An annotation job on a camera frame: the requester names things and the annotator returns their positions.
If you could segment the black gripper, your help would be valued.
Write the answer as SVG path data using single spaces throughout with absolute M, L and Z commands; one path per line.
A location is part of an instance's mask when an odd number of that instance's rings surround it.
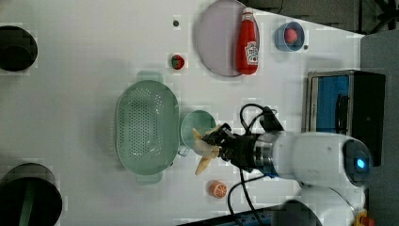
M 222 160 L 247 172 L 256 169 L 253 160 L 256 137 L 232 134 L 231 127 L 223 123 L 206 134 L 202 140 L 210 145 L 220 145 L 218 157 Z

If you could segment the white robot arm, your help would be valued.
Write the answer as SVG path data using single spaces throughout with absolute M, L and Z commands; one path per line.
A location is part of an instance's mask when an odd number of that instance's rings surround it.
M 360 140 L 341 134 L 270 131 L 236 135 L 228 124 L 200 135 L 197 172 L 217 157 L 241 170 L 301 184 L 271 216 L 271 226 L 353 226 L 365 204 L 372 157 Z

